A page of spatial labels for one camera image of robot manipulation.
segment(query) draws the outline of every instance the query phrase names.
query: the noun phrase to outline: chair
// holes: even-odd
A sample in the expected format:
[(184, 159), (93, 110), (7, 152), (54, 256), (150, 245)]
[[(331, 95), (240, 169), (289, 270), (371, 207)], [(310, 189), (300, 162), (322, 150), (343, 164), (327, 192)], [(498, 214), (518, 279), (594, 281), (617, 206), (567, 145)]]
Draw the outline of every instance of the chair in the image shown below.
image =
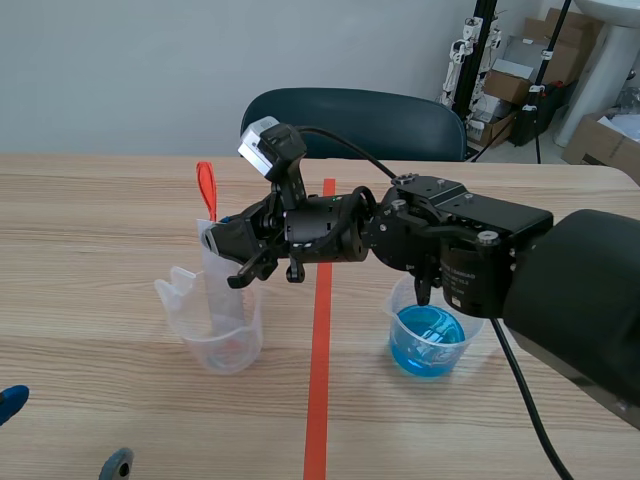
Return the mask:
[[(429, 100), (342, 88), (285, 88), (247, 108), (242, 131), (267, 117), (329, 130), (381, 160), (461, 162), (467, 138), (460, 118)], [(360, 158), (328, 138), (305, 134), (309, 158)]]

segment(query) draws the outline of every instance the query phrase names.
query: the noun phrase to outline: red handle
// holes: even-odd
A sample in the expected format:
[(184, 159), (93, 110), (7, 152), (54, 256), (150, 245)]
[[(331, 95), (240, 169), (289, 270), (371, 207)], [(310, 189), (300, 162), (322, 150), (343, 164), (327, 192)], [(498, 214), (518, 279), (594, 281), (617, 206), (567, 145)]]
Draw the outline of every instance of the red handle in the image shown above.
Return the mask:
[(207, 209), (209, 210), (209, 220), (217, 221), (216, 209), (218, 206), (218, 195), (216, 192), (216, 177), (213, 175), (213, 165), (210, 162), (198, 162), (196, 165), (198, 175), (198, 187)]

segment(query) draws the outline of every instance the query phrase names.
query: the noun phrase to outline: measuring cup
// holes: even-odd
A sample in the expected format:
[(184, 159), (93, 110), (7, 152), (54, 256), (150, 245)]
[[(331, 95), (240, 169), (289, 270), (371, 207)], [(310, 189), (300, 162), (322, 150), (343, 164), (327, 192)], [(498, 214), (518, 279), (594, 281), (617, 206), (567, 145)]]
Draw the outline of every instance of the measuring cup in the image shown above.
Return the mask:
[(402, 368), (421, 377), (451, 371), (486, 322), (451, 308), (441, 289), (432, 290), (430, 305), (419, 307), (411, 275), (396, 283), (383, 309), (391, 317), (391, 354)]
[[(199, 232), (211, 224), (199, 220)], [(261, 287), (255, 281), (234, 290), (227, 277), (238, 273), (239, 264), (204, 248), (202, 260), (200, 273), (171, 268), (171, 282), (156, 280), (156, 291), (171, 329), (196, 359), (211, 372), (236, 373), (251, 365), (262, 348)]]

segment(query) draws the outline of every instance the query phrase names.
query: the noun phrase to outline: table surface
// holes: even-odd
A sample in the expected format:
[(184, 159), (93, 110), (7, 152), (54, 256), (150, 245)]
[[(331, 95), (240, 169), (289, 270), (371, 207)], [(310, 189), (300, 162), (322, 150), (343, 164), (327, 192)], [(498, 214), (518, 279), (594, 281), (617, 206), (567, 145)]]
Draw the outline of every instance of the table surface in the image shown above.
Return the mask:
[[(170, 332), (153, 281), (197, 270), (206, 216), (195, 164), (211, 160), (219, 212), (261, 199), (240, 158), (0, 156), (0, 387), (32, 397), (0, 432), (2, 478), (97, 478), (122, 446), (133, 480), (301, 479), (315, 268), (265, 284), (265, 343), (248, 370), (206, 373)], [(483, 195), (553, 211), (640, 219), (640, 190), (605, 167), (389, 162)], [(360, 161), (305, 160), (310, 193), (386, 177)], [(398, 272), (373, 255), (333, 271), (329, 479), (548, 479), (554, 473), (485, 328), (454, 372), (404, 375), (380, 309)], [(549, 435), (576, 479), (638, 478), (640, 434), (516, 347)]]

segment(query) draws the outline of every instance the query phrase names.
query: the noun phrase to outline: blue liquid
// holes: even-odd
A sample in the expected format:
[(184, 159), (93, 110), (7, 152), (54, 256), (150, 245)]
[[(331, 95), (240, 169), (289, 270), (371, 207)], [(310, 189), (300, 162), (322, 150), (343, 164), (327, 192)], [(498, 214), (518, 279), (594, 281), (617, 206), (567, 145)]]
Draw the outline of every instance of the blue liquid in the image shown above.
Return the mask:
[[(413, 305), (400, 311), (398, 318), (411, 332), (433, 343), (452, 344), (465, 340), (460, 323), (438, 307)], [(462, 354), (462, 349), (439, 349), (421, 344), (406, 333), (397, 333), (395, 337), (398, 343), (391, 341), (393, 358), (402, 368), (421, 377), (438, 377), (447, 373)]]

